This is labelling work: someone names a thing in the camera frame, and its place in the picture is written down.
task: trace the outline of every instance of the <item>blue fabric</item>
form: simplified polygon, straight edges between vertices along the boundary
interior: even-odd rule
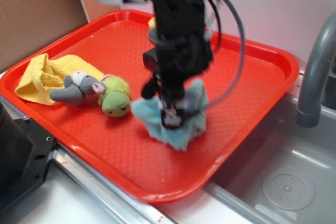
[[[185,101],[186,112],[206,107],[208,97],[202,80],[195,79],[193,81],[191,87],[185,92]],[[165,144],[172,145],[178,151],[186,151],[190,140],[201,135],[206,130],[204,109],[200,113],[188,118],[180,128],[169,130],[161,124],[158,97],[139,99],[132,102],[131,106],[133,114],[146,125],[151,137]]]

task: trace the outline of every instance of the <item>orange plastic tray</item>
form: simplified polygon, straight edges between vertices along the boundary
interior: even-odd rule
[[[0,79],[0,93],[49,130],[106,178],[130,195],[151,203],[180,199],[201,188],[244,141],[244,138],[296,80],[299,67],[289,53],[247,41],[243,75],[232,94],[207,111],[207,131],[193,139],[186,152],[150,138],[132,113],[111,118],[101,112],[97,96],[70,107],[28,102],[14,90],[31,58],[78,55],[104,73],[121,76],[140,98],[151,72],[142,53],[148,40],[150,14],[124,10],[102,16],[13,66]],[[210,100],[232,81],[239,61],[239,38],[223,35],[214,61],[200,76]]]

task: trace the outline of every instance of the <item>stuffed animal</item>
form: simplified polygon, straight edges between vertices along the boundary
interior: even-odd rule
[[[94,83],[92,89],[100,94],[98,103],[105,114],[121,117],[129,112],[130,86],[120,77],[108,74],[101,81]]]
[[[77,106],[85,101],[86,95],[95,94],[92,85],[96,82],[98,80],[85,71],[76,71],[65,77],[63,89],[51,90],[49,97],[55,102]]]

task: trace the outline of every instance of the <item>faucet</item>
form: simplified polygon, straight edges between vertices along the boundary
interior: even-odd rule
[[[304,72],[296,109],[296,122],[318,125],[323,106],[336,110],[336,12],[324,23]]]

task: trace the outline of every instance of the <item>cardboard box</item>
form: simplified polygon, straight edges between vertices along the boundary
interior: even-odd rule
[[[0,73],[85,23],[80,0],[0,0]]]

